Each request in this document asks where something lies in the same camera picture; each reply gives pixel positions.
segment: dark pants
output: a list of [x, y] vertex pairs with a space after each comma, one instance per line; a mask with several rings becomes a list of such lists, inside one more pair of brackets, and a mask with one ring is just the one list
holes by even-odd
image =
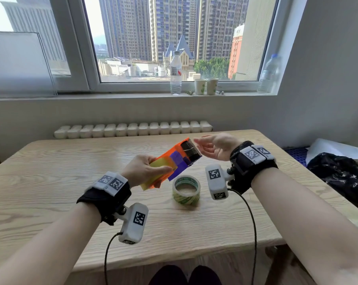
[[183, 271], [175, 265], [162, 267], [148, 285], [222, 285], [217, 274], [208, 267], [197, 266], [189, 281]]

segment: wooden table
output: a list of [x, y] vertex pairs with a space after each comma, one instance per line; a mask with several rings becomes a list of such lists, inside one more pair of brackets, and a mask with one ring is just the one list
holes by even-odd
[[[277, 158], [279, 168], [325, 199], [350, 219], [358, 209], [256, 130], [231, 131], [241, 140], [264, 145]], [[136, 154], [161, 155], [177, 142], [202, 134], [178, 134], [33, 142], [0, 165], [0, 264], [40, 230], [68, 211], [85, 188], [106, 171], [121, 171]], [[143, 239], [126, 245], [115, 240], [108, 269], [185, 259], [200, 254], [252, 249], [251, 217], [234, 193], [222, 201], [211, 199], [204, 168], [218, 162], [202, 157], [184, 174], [201, 183], [197, 207], [172, 199], [172, 182], [160, 189], [132, 190], [126, 205], [141, 202], [149, 215]], [[229, 162], [219, 162], [227, 168]], [[257, 225], [258, 245], [285, 244], [250, 189], [244, 194]], [[107, 243], [121, 228], [100, 224], [75, 265], [74, 271], [102, 270]]]

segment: person's left hand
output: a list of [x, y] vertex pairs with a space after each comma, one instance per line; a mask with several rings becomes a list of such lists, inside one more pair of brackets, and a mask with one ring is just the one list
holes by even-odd
[[151, 177], [167, 174], [172, 171], [170, 166], [151, 167], [149, 164], [156, 158], [149, 155], [137, 155], [122, 170], [121, 175], [129, 181], [130, 188], [143, 184]]

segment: cable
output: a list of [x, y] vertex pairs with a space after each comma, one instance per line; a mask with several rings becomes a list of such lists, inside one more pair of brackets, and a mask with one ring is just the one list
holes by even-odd
[[257, 229], [255, 227], [255, 221], [254, 221], [253, 213], [252, 213], [252, 210], [249, 207], [248, 202], [245, 200], [245, 198], [239, 192], [237, 192], [234, 189], [230, 189], [230, 188], [228, 188], [228, 191], [233, 191], [234, 193], [238, 194], [243, 199], [243, 201], [245, 202], [246, 206], [249, 209], [250, 215], [252, 216], [253, 228], [254, 228], [254, 263], [253, 263], [253, 273], [252, 273], [251, 285], [253, 285], [254, 284], [254, 275], [255, 275], [255, 264], [256, 264], [256, 261], [257, 261]]
[[118, 232], [117, 234], [115, 234], [109, 241], [108, 247], [106, 248], [106, 252], [105, 252], [105, 262], [104, 262], [104, 272], [105, 272], [105, 284], [108, 285], [107, 282], [107, 272], [106, 272], [106, 260], [107, 260], [107, 253], [109, 251], [109, 247], [110, 247], [110, 243], [113, 241], [114, 238], [116, 238], [118, 235], [122, 235], [122, 232]]

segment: pointed roof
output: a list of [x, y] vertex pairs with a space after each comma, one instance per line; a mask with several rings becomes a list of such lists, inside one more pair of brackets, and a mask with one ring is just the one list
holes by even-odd
[[176, 51], [185, 51], [190, 59], [193, 59], [190, 48], [188, 47], [187, 41], [185, 40], [184, 35], [181, 35]]
[[172, 42], [168, 45], [168, 49], [167, 49], [166, 54], [164, 56], [169, 57], [171, 51], [175, 51], [175, 47], [174, 47], [174, 44]]

